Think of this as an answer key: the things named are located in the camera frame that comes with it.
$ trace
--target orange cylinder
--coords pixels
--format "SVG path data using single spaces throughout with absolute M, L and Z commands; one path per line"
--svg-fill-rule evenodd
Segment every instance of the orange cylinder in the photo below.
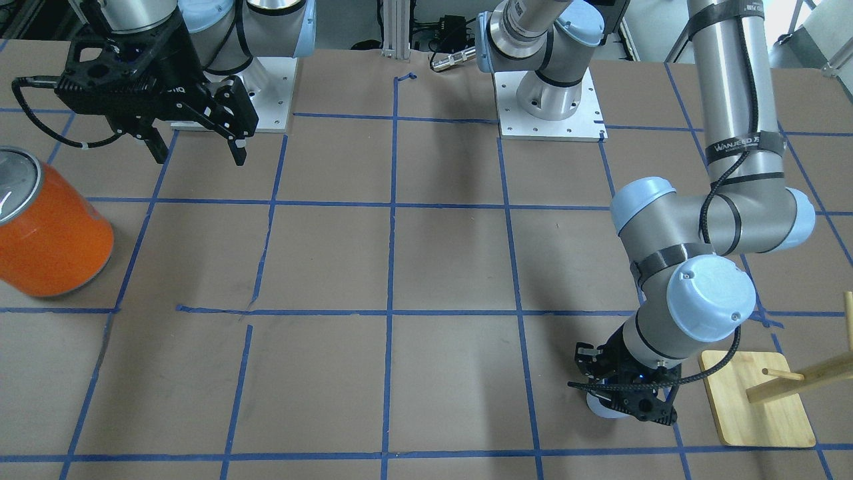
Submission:
M 93 279 L 113 252 L 113 228 L 50 165 L 0 147 L 0 279 L 57 296 Z

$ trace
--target velcro strap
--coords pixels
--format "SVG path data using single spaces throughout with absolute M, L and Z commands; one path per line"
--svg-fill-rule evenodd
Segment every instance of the velcro strap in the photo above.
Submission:
M 785 139 L 778 132 L 756 132 L 741 135 L 739 137 L 726 138 L 713 143 L 705 149 L 705 157 L 708 164 L 739 154 L 747 150 L 765 150 L 773 152 L 778 156 L 785 153 Z
M 631 273 L 637 285 L 642 287 L 655 273 L 662 272 L 667 268 L 683 263 L 699 255 L 712 255 L 714 247 L 709 243 L 679 243 L 665 249 L 658 250 L 639 263 L 631 264 Z
M 764 4 L 760 0 L 728 0 L 723 3 L 708 5 L 690 17 L 684 30 L 688 34 L 688 40 L 693 40 L 693 35 L 708 26 L 721 21 L 748 16 L 764 18 Z

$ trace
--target black cable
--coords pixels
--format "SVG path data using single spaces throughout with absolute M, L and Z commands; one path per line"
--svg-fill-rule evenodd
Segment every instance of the black cable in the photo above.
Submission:
M 740 40 L 740 45 L 742 47 L 742 55 L 744 57 L 744 67 L 746 69 L 746 80 L 749 85 L 749 93 L 750 93 L 750 121 L 749 121 L 749 132 L 757 132 L 758 131 L 758 92 L 757 87 L 755 85 L 755 73 L 752 71 L 752 62 L 749 57 L 749 48 L 746 45 L 746 33 L 744 31 L 744 18 L 741 17 L 738 21 L 735 22 L 738 27 L 738 37 Z M 702 231 L 702 240 L 705 243 L 711 243 L 711 236 L 708 233 L 708 210 L 711 208 L 711 202 L 714 200 L 714 197 L 717 196 L 717 192 L 720 190 L 722 184 L 734 173 L 735 170 L 740 168 L 743 165 L 746 158 L 749 157 L 750 152 L 745 151 L 740 154 L 738 160 L 722 175 L 717 179 L 716 182 L 711 186 L 711 192 L 708 193 L 708 196 L 705 198 L 705 201 L 702 202 L 702 209 L 699 211 L 699 229 Z
M 740 325 L 734 329 L 734 339 L 732 340 L 732 346 L 728 348 L 728 352 L 726 355 L 717 362 L 716 365 L 705 370 L 704 372 L 697 373 L 696 375 L 691 375 L 690 377 L 679 378 L 677 380 L 669 380 L 666 382 L 655 382 L 655 383 L 605 383 L 605 384 L 597 384 L 597 383 L 580 383 L 580 382 L 569 382 L 568 385 L 575 389 L 580 389 L 585 392 L 595 392 L 595 391 L 606 391 L 606 392 L 628 392 L 634 390 L 658 390 L 658 389 L 666 389 L 670 387 L 675 387 L 676 385 L 684 385 L 687 383 L 698 382 L 699 380 L 704 380 L 714 373 L 720 371 L 721 368 L 726 366 L 734 357 L 734 354 L 737 353 L 738 347 L 740 346 Z
M 54 81 L 54 86 L 55 86 L 55 82 L 58 81 L 59 78 L 58 77 L 52 77 L 52 79 L 55 79 L 55 81 Z M 33 125 L 37 126 L 39 130 L 48 134 L 51 138 L 53 138 L 57 142 L 64 143 L 65 145 L 68 145 L 70 147 L 74 147 L 77 149 L 82 149 L 82 148 L 96 149 L 98 147 L 102 147 L 104 145 L 109 145 L 112 142 L 115 142 L 116 140 L 118 140 L 123 135 L 122 133 L 116 133 L 116 134 L 112 135 L 110 138 L 105 138 L 103 140 L 100 140 L 97 142 L 92 142 L 92 143 L 81 143 L 81 142 L 75 142 L 73 140 L 69 140 L 69 139 L 63 137 L 62 135 L 60 135 L 59 133 L 56 133 L 53 130 L 51 130 L 49 126 L 46 126 L 44 123 L 42 123 L 41 120 L 39 120 L 36 117 L 36 115 L 32 112 L 32 109 L 30 108 L 30 106 L 26 103 L 26 100 L 24 99 L 24 94 L 20 91 L 20 88 L 22 86 L 29 86 L 29 87 L 34 86 L 32 78 L 31 77 L 18 77 L 17 79 L 12 80 L 12 94 L 15 95 L 15 100 L 18 101 L 20 108 L 24 111 L 24 114 L 26 115 L 26 117 L 28 119 L 30 119 L 30 121 L 33 123 Z M 47 85 L 45 85 L 45 86 L 40 85 L 40 87 L 41 88 L 49 88 Z
M 443 47 L 444 44 L 447 43 L 447 40 L 450 38 L 450 36 L 453 35 L 454 33 L 456 33 L 460 28 L 467 27 L 468 25 L 470 25 L 472 22 L 474 22 L 476 20 L 477 20 L 477 17 L 474 17 L 471 20 L 467 20 L 464 24 L 457 25 L 456 28 L 447 32 L 447 34 L 444 35 L 444 39 L 442 39 L 442 41 L 438 44 L 438 47 L 436 47 L 436 49 L 432 51 L 432 56 L 429 58 L 429 69 L 430 70 L 435 72 L 435 68 L 432 67 L 432 62 L 435 60 L 435 55 L 437 55 L 438 51 L 441 50 L 441 47 Z

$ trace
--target wooden stand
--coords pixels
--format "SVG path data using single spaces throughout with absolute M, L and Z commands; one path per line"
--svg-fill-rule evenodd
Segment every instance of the wooden stand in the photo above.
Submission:
M 853 293 L 844 293 L 849 352 L 791 372 L 782 354 L 738 352 L 723 369 L 705 379 L 705 389 L 724 445 L 738 447 L 815 446 L 799 392 L 853 376 Z M 702 370 L 726 352 L 706 350 Z M 767 381 L 767 377 L 776 377 Z

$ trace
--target grid square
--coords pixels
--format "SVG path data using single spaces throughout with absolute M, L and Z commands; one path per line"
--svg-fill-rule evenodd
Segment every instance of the grid square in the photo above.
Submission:
M 688 462 L 694 480 L 826 478 L 817 453 L 809 450 L 688 454 Z
M 396 309 L 515 309 L 502 210 L 399 208 Z
M 776 112 L 791 132 L 853 132 L 853 103 L 838 79 L 814 68 L 771 70 Z
M 238 167 L 228 145 L 212 132 L 181 132 L 160 187 L 161 198 L 269 200 L 276 181 L 281 134 L 257 133 Z
M 117 313 L 76 453 L 223 452 L 245 334 L 225 314 Z
M 627 255 L 608 212 L 513 211 L 525 310 L 634 310 Z
M 527 352 L 542 448 L 676 445 L 672 429 L 664 426 L 634 419 L 613 420 L 596 416 L 587 407 L 586 394 L 566 386 L 569 380 L 586 381 L 574 362 L 575 343 L 601 345 L 626 319 L 628 317 L 525 317 Z
M 842 285 L 853 284 L 853 269 L 822 216 L 802 245 L 746 259 L 768 310 L 837 312 L 842 307 L 838 303 Z
M 824 456 L 827 458 L 829 470 L 836 478 L 853 477 L 853 452 L 833 452 L 824 450 Z
M 276 207 L 256 308 L 385 310 L 389 209 Z
M 514 317 L 395 317 L 390 449 L 531 448 Z
M 113 308 L 131 261 L 139 229 L 148 211 L 147 203 L 92 202 L 92 206 L 113 226 L 113 255 L 103 270 L 81 288 L 59 297 L 36 298 L 24 295 L 11 285 L 0 283 L 2 307 Z
M 406 459 L 388 462 L 388 480 L 534 480 L 533 458 Z
M 71 464 L 68 480 L 91 478 L 207 480 L 217 478 L 221 468 L 221 462 L 78 462 Z
M 790 139 L 823 206 L 829 211 L 853 211 L 853 194 L 850 193 L 853 138 L 790 136 Z M 804 191 L 811 196 L 810 190 Z
M 840 309 L 844 308 L 842 290 L 839 287 L 833 292 Z M 788 365 L 794 371 L 830 359 L 848 349 L 843 318 L 779 317 L 778 320 L 785 324 L 785 329 L 777 332 L 779 344 Z M 846 401 L 839 401 L 853 395 L 853 384 L 840 381 L 799 395 L 818 442 L 853 443 L 850 406 Z
M 391 136 L 389 120 L 294 117 L 279 200 L 388 202 Z
M 56 480 L 62 463 L 0 463 L 0 478 L 8 480 Z
M 563 478 L 646 480 L 650 474 L 657 480 L 684 480 L 682 462 L 676 454 L 546 457 L 542 459 L 542 464 L 545 480 Z
M 504 140 L 502 145 L 513 205 L 610 205 L 597 143 Z
M 266 205 L 158 204 L 122 308 L 156 316 L 174 312 L 178 304 L 246 307 L 269 210 Z
M 772 330 L 765 328 L 761 322 L 747 320 L 742 324 L 739 351 L 742 352 L 775 352 Z M 705 350 L 728 350 L 732 346 L 732 336 L 714 342 Z M 682 363 L 682 377 L 688 377 L 700 372 L 699 355 L 696 354 Z M 675 401 L 678 411 L 678 428 L 682 441 L 688 446 L 720 445 L 720 437 L 714 423 L 711 404 L 704 382 L 694 382 L 682 385 L 678 390 Z
M 495 84 L 474 62 L 435 73 L 431 53 L 412 50 L 409 70 L 415 81 L 399 86 L 399 114 L 404 117 L 496 120 Z
M 252 323 L 234 453 L 382 449 L 384 317 Z
M 9 85 L 15 77 L 34 75 L 58 75 L 65 70 L 68 55 L 68 42 L 42 42 L 37 40 L 9 40 L 3 52 L 0 52 L 0 107 L 19 108 Z M 53 91 L 24 88 L 21 89 L 31 108 L 58 108 L 68 110 L 65 103 Z
M 394 77 L 410 69 L 376 51 L 317 50 L 299 60 L 293 112 L 391 115 Z
M 497 126 L 400 122 L 397 201 L 503 203 Z
M 608 125 L 687 126 L 660 63 L 595 60 L 589 69 Z M 625 88 L 626 79 L 635 79 L 635 88 Z
M 380 477 L 378 460 L 231 461 L 229 480 L 375 480 Z
M 54 132 L 62 133 L 70 114 L 38 114 L 38 119 Z M 0 112 L 0 145 L 13 145 L 47 163 L 57 142 L 30 122 L 23 113 Z
M 0 454 L 68 451 L 106 319 L 52 313 L 0 317 Z
M 619 191 L 645 177 L 667 179 L 682 195 L 707 195 L 710 181 L 690 132 L 613 130 L 604 143 Z
M 168 145 L 171 133 L 162 126 L 160 133 Z M 67 136 L 77 141 L 96 141 L 112 134 L 102 117 L 77 115 Z M 127 135 L 99 149 L 62 145 L 53 166 L 83 196 L 119 197 L 151 197 L 162 168 L 147 148 Z

